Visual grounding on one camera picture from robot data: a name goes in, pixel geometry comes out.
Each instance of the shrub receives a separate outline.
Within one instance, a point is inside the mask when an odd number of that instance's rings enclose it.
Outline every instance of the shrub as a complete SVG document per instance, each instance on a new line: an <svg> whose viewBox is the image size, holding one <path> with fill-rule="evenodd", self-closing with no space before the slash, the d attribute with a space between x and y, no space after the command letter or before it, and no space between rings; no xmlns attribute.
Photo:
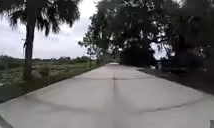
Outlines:
<svg viewBox="0 0 214 128"><path fill-rule="evenodd" d="M48 66L44 66L44 67L40 68L39 74L42 77L48 76L49 75L49 67Z"/></svg>

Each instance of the tree trunk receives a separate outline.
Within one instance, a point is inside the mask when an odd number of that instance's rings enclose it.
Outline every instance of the tree trunk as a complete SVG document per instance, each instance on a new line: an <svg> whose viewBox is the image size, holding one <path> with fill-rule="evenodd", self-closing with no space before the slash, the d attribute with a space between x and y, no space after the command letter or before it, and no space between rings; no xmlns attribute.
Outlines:
<svg viewBox="0 0 214 128"><path fill-rule="evenodd" d="M26 25L26 42L25 42L25 66L24 66L24 80L32 80L32 54L33 41L36 23L37 9L33 0L27 0L27 25Z"/></svg>

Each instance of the foliage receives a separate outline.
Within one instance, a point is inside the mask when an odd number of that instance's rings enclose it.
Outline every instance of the foliage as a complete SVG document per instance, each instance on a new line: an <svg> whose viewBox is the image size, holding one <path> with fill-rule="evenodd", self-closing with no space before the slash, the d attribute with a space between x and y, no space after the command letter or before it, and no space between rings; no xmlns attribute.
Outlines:
<svg viewBox="0 0 214 128"><path fill-rule="evenodd" d="M43 66L42 68L39 69L39 74L42 77L49 76L49 72L50 72L50 69L47 65Z"/></svg>
<svg viewBox="0 0 214 128"><path fill-rule="evenodd" d="M0 0L0 16L7 16L10 25L18 22L26 26L24 80L32 80L32 57L35 28L58 33L60 25L79 19L80 0Z"/></svg>

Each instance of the road surface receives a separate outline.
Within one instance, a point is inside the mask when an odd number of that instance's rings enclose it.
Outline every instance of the road surface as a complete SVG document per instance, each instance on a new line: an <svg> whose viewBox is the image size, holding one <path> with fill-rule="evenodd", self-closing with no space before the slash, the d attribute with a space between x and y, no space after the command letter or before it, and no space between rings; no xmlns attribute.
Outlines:
<svg viewBox="0 0 214 128"><path fill-rule="evenodd" d="M0 104L14 128L209 128L214 96L108 64Z"/></svg>

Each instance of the pavement crack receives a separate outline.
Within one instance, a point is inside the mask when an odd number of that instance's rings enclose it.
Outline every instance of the pavement crack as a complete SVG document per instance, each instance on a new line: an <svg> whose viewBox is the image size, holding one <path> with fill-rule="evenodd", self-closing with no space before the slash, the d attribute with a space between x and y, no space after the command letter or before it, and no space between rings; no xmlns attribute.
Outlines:
<svg viewBox="0 0 214 128"><path fill-rule="evenodd" d="M182 104L179 104L179 105L173 105L173 106L168 106L168 107L159 107L159 108L155 108L155 109L145 109L145 110L140 110L140 111L131 112L131 113L133 113L133 114L145 114L145 113L169 111L171 109L186 107L186 106L189 106L189 105L200 103L200 102L202 102L204 100L206 100L206 98L202 98L200 100L196 100L196 101L192 101L192 102L188 102L188 103L182 103Z"/></svg>

